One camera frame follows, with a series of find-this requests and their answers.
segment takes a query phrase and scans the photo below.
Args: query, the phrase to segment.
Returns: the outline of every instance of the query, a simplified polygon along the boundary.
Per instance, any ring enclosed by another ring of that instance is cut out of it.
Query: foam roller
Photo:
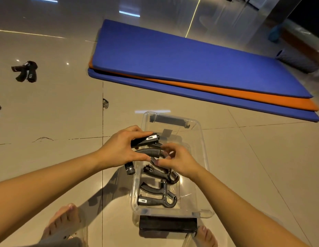
[[[319,70],[318,64],[297,51],[286,51],[285,49],[282,49],[277,53],[275,58],[306,74]]]

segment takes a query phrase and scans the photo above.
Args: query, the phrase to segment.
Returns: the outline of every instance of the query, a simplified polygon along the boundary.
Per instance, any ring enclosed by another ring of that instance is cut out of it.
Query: blue mat
[[[312,98],[273,58],[111,20],[104,20],[92,64],[134,76]]]
[[[165,85],[161,83],[154,83],[150,81],[144,81],[139,79],[131,79],[119,76],[106,75],[101,73],[100,71],[95,71],[93,69],[88,69],[88,75],[92,78],[116,82],[124,85],[129,85],[133,87],[140,87],[144,89],[159,91],[163,93],[169,93],[172,95],[179,95],[183,97],[188,97],[192,99],[204,100],[214,103],[219,103],[223,105],[240,107],[245,109],[250,109],[254,111],[276,114],[301,120],[309,120],[318,122],[319,116],[315,112],[299,110],[288,107],[281,107],[251,100],[238,99],[234,97],[228,97],[224,95],[217,95],[214,93],[202,92],[192,89],[186,89],[183,87],[175,87],[170,85]]]

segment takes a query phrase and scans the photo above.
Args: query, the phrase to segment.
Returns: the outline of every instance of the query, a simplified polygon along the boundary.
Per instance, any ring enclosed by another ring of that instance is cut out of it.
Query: white label
[[[157,135],[149,136],[148,138],[146,138],[146,140],[151,140],[151,139],[155,139],[155,138],[157,138]]]
[[[147,200],[146,199],[138,199],[138,202],[147,203]]]

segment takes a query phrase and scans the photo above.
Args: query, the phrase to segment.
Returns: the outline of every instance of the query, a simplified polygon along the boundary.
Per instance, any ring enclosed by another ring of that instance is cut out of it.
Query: person's right arm
[[[162,148],[170,156],[159,160],[158,166],[172,168],[195,182],[237,247],[308,246],[200,166],[183,146],[168,143]]]

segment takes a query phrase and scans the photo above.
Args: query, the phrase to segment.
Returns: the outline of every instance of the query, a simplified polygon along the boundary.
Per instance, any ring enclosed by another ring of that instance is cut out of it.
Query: clear plastic container
[[[167,114],[146,112],[143,116],[141,129],[156,132],[160,136],[159,142],[162,144],[173,142],[183,145],[200,165],[209,170],[202,128],[198,121]],[[147,194],[139,188],[142,182],[152,187],[160,187],[159,179],[143,174],[143,167],[147,164],[149,162],[139,161],[134,163],[136,173],[133,179],[131,206],[137,215],[194,218],[210,218],[213,216],[214,212],[204,194],[195,183],[183,176],[180,176],[178,183],[168,186],[169,190],[178,198],[177,204],[173,208],[138,205],[138,195],[161,198],[161,196]]]

